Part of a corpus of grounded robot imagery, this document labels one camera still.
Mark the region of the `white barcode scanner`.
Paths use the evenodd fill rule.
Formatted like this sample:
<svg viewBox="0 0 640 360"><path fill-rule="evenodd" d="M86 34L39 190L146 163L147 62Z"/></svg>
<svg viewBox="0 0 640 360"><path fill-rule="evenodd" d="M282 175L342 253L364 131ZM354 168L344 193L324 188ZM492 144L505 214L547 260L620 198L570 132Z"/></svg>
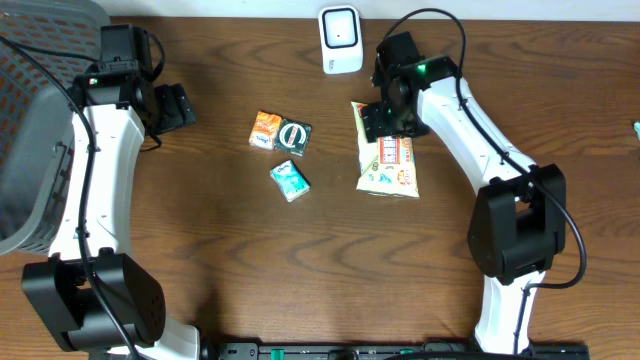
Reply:
<svg viewBox="0 0 640 360"><path fill-rule="evenodd" d="M328 75L361 70L364 49L359 11L351 5L329 6L318 14L323 71Z"/></svg>

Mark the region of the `dark green round-logo packet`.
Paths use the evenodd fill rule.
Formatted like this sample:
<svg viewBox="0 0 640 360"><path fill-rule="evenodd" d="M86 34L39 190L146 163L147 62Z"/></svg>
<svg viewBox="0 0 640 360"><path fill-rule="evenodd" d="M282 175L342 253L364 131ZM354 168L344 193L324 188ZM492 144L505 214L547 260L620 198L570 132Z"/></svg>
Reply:
<svg viewBox="0 0 640 360"><path fill-rule="evenodd" d="M305 123L284 119L277 133L274 148L303 156L310 141L312 127Z"/></svg>

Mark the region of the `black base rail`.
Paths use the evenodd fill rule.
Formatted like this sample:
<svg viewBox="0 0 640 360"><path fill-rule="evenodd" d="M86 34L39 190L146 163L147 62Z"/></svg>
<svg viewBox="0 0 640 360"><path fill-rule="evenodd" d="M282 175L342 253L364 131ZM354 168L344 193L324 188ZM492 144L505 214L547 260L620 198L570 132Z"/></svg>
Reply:
<svg viewBox="0 0 640 360"><path fill-rule="evenodd" d="M431 340L420 345L283 345L248 342L207 343L200 352L207 360L457 360L457 359L516 359L516 360L590 360L585 345L538 344L523 353L496 354L482 352L466 342Z"/></svg>

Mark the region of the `orange tissue pack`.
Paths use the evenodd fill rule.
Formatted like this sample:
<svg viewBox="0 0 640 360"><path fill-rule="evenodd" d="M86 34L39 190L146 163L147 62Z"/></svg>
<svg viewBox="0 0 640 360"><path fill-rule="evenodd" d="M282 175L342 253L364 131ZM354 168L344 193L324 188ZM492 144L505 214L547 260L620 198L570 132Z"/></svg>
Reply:
<svg viewBox="0 0 640 360"><path fill-rule="evenodd" d="M249 144L261 149L273 150L282 122L283 118L277 114L259 111L249 136Z"/></svg>

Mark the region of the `yellow snack bag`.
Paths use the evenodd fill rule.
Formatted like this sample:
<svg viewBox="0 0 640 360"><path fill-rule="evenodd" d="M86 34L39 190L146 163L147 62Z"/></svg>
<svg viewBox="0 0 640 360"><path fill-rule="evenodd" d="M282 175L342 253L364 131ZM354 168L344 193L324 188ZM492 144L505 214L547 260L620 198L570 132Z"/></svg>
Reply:
<svg viewBox="0 0 640 360"><path fill-rule="evenodd" d="M356 190L378 196L419 198L412 139L388 136L369 143L361 114L365 105L352 102L351 106L361 172Z"/></svg>

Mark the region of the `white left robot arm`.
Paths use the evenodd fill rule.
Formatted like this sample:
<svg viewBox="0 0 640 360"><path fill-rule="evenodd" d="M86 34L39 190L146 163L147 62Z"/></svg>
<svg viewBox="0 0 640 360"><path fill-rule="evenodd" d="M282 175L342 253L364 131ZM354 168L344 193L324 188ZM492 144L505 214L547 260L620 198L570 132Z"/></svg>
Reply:
<svg viewBox="0 0 640 360"><path fill-rule="evenodd" d="M101 30L100 58L65 96L74 154L64 213L46 261L22 288L58 344L95 359L209 359L199 330L171 317L160 283L133 258L130 210L146 138L195 123L181 85L161 85L157 37L136 26Z"/></svg>

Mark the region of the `teal tissue pack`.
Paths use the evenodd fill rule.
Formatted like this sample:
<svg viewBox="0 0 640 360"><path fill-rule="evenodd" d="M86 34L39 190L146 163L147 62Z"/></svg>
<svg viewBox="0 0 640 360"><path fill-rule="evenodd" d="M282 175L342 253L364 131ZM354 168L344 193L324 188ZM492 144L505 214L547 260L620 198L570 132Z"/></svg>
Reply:
<svg viewBox="0 0 640 360"><path fill-rule="evenodd" d="M288 202L293 202L311 190L310 183L292 160L274 167L270 176Z"/></svg>

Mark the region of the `mint green snack packet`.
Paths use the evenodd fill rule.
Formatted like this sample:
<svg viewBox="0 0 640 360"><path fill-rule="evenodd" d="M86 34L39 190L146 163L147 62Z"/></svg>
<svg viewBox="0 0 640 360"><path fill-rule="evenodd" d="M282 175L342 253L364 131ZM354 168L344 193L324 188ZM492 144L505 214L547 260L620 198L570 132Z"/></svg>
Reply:
<svg viewBox="0 0 640 360"><path fill-rule="evenodd" d="M636 132L638 140L640 140L640 122L635 122L633 125L633 128L634 128L634 131Z"/></svg>

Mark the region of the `grey plastic shopping basket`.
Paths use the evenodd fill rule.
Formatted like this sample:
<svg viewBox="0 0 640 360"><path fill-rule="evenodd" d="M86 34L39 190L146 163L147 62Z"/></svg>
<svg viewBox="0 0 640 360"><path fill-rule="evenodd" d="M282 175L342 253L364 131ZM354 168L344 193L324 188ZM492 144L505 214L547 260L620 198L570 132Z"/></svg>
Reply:
<svg viewBox="0 0 640 360"><path fill-rule="evenodd" d="M45 255L60 225L73 158L63 96L99 56L108 14L93 1L1 4L1 252Z"/></svg>

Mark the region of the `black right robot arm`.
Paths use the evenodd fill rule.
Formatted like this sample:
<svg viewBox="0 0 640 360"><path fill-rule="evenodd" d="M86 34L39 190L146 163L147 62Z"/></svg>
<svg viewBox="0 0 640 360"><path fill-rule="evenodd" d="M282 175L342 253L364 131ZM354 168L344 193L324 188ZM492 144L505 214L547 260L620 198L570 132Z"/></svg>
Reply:
<svg viewBox="0 0 640 360"><path fill-rule="evenodd" d="M376 48L372 83L378 102L363 116L368 142L434 133L467 176L476 201L467 243L484 275L474 330L481 352L524 355L535 296L565 248L566 181L554 165L538 166L511 144L480 108L447 55L426 58L407 32Z"/></svg>

